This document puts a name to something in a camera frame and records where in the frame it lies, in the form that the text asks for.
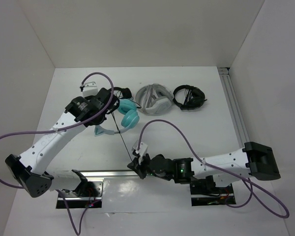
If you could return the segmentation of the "teal cat-ear headphones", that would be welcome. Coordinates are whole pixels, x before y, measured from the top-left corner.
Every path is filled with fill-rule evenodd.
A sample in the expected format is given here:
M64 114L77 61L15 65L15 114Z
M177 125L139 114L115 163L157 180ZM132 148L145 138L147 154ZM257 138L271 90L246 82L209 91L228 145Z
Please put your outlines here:
M130 99L121 99L119 102L118 111L123 114L123 119L121 120L121 126L122 129L119 129L117 131L109 130L103 128L101 125L96 125L94 129L94 136L100 136L103 134L106 135L115 135L115 134L122 134L129 129L134 128L139 120L139 114L138 114L138 108L137 104L130 100Z

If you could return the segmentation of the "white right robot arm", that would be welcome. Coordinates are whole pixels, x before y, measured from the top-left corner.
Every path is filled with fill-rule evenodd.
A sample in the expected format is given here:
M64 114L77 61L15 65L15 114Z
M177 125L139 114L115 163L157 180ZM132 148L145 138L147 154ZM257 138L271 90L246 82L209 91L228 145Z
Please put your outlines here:
M205 180L206 190L215 193L241 178L270 181L281 177L272 148L256 142L247 142L234 152L197 160L169 159L162 154L150 158L147 149L145 143L136 142L133 161L127 165L141 179L154 176L180 184Z

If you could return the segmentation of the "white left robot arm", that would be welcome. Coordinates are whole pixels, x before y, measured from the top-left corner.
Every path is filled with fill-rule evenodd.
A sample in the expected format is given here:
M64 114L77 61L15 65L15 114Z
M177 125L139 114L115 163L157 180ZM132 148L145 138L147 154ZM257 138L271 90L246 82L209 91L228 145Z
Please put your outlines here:
M118 97L105 88L96 95L72 99L47 134L20 155L5 159L13 177L33 198L53 189L55 176L46 172L51 161L76 135L103 123L108 110L118 102Z

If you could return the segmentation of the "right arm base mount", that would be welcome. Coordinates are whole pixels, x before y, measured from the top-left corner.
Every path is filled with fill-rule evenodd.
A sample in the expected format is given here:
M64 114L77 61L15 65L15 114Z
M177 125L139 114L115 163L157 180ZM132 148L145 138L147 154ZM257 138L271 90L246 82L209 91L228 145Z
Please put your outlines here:
M193 207L236 204L232 184L226 187L216 187L212 177L190 183L190 194Z

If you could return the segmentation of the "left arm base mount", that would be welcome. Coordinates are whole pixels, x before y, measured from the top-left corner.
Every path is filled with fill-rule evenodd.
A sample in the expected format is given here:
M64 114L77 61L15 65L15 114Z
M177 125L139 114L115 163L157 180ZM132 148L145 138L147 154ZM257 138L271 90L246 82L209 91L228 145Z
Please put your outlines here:
M104 178L93 177L88 179L88 184L83 193L61 190L70 209L102 208L102 195Z

